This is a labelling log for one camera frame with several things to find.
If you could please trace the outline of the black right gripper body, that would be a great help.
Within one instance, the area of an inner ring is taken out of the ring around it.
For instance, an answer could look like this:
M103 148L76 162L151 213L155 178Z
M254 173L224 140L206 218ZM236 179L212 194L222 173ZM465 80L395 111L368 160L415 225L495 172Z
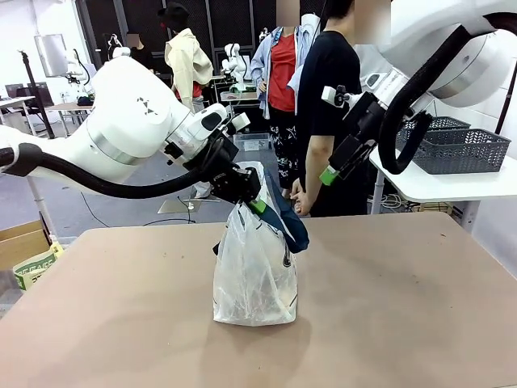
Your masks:
M335 148L329 159L332 176L345 179L369 157L375 146L376 141L373 139L362 141L353 135L348 135Z

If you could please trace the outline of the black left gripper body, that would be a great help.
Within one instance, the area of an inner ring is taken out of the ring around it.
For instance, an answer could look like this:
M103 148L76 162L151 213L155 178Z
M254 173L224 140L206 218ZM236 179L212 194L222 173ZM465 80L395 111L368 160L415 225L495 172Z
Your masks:
M230 163L211 179L211 194L232 204L254 202L261 189L259 174L254 167L240 167Z

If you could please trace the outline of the person's right hand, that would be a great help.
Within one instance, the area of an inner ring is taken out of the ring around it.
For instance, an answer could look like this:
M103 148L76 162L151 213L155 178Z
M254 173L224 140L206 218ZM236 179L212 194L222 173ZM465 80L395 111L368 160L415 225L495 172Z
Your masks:
M293 196L295 201L295 211L300 216L307 216L313 207L313 199L304 190L299 191Z

